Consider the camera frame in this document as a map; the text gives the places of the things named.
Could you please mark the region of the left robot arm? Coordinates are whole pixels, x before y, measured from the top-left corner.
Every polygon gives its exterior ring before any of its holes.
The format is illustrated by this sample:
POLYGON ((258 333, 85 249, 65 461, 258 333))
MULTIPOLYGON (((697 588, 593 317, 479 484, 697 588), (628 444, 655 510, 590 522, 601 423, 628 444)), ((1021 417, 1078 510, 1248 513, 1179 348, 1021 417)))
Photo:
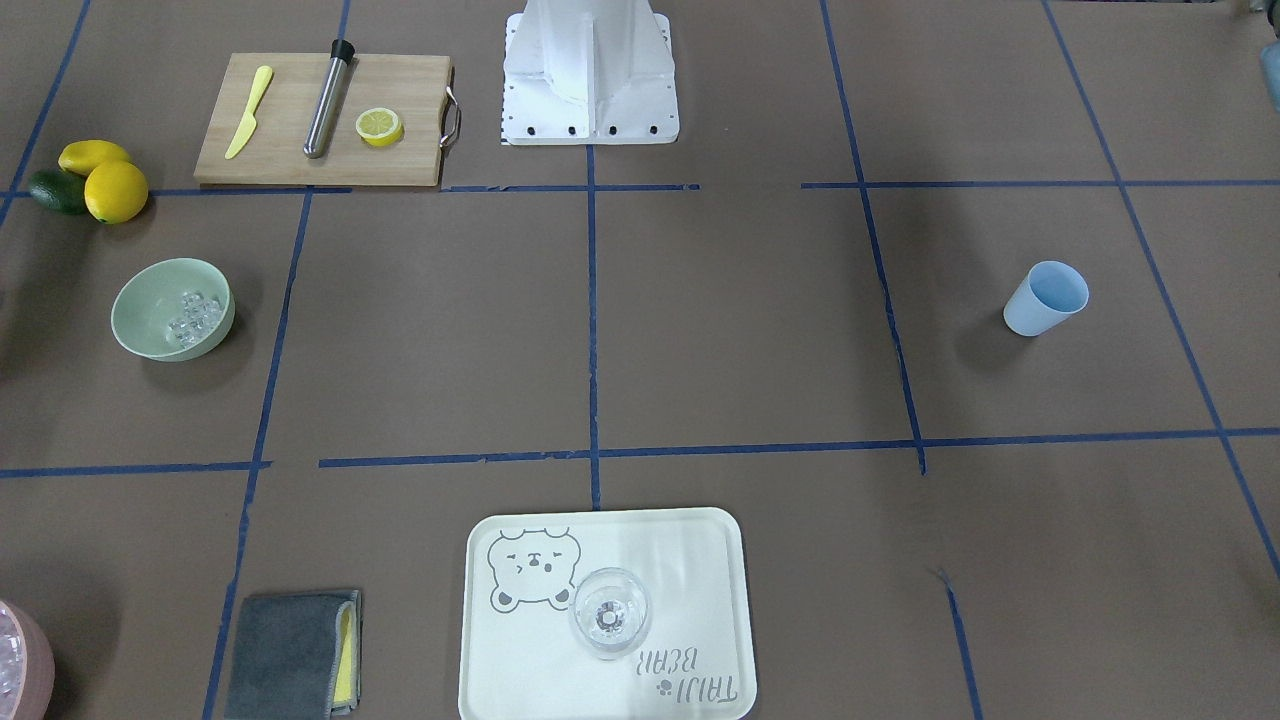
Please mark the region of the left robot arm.
POLYGON ((1260 68, 1268 100, 1280 111, 1280 42, 1275 41, 1260 51, 1260 68))

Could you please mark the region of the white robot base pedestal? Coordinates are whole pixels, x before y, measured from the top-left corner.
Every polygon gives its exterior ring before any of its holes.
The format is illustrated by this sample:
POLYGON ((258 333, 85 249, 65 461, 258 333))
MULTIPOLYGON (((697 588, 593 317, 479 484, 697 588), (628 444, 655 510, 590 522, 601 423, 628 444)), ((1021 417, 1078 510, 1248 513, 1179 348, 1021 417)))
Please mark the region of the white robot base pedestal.
POLYGON ((678 140, 671 24, 648 1, 529 1, 506 19, 503 72, 504 145, 678 140))

